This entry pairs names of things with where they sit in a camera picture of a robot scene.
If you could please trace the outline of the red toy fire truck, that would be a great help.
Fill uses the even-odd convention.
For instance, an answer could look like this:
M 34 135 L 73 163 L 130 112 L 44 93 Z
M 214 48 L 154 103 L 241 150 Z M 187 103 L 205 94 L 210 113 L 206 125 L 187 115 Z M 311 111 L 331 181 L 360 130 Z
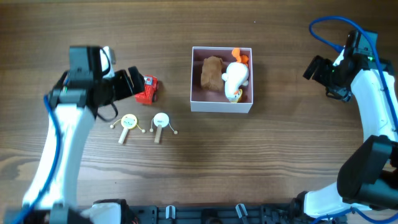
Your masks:
M 145 90 L 135 95 L 137 103 L 151 105 L 158 99 L 159 80 L 152 75 L 144 75 Z

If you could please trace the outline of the white plush duck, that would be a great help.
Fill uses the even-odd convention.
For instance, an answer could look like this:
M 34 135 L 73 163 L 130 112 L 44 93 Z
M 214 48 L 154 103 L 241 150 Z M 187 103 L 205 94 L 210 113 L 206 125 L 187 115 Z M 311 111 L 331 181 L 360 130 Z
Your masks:
M 222 74 L 221 78 L 224 81 L 224 94 L 228 101 L 238 103 L 243 95 L 240 86 L 249 84 L 249 57 L 242 55 L 240 48 L 234 48 L 231 54 L 236 61 L 227 66 L 226 72 Z

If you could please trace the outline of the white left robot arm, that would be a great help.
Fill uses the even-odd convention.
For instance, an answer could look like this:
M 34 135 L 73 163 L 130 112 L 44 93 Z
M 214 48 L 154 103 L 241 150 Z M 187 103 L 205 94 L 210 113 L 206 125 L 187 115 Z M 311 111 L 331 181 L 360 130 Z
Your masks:
M 35 177 L 24 195 L 20 212 L 7 212 L 13 223 L 131 223 L 133 211 L 125 200 L 95 202 L 80 210 L 77 178 L 84 146 L 102 106 L 144 91 L 136 67 L 114 71 L 110 47 L 71 46 L 70 68 L 44 95 L 49 129 Z

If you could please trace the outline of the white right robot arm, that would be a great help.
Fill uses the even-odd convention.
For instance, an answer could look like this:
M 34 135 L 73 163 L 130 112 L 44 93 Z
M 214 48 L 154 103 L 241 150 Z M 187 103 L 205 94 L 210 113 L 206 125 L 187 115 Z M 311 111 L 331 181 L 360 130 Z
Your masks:
M 352 30 L 335 61 L 319 55 L 303 76 L 326 88 L 340 101 L 355 98 L 363 128 L 363 144 L 342 165 L 337 181 L 320 190 L 304 192 L 301 212 L 327 219 L 350 208 L 397 209 L 397 99 L 390 61 L 376 56 L 371 46 L 377 33 Z

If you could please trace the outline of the brown plush bear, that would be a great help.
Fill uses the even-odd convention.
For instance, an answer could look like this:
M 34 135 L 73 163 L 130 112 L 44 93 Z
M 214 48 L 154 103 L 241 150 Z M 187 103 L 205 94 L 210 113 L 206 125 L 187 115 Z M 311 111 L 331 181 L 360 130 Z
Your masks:
M 203 61 L 201 70 L 201 88 L 210 91 L 222 91 L 224 87 L 222 76 L 223 60 L 211 56 Z

